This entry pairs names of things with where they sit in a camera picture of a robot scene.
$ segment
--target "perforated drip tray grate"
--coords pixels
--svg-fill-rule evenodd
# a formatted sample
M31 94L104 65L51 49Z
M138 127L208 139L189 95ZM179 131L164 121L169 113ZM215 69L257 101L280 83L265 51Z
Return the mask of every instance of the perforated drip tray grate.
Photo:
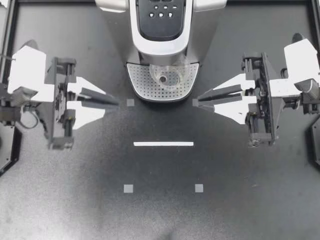
M129 77L136 94L142 99L155 102L170 102L185 98L192 90L198 69L198 63L190 65L190 75L188 79L175 90L161 88L151 77L149 66L127 63Z

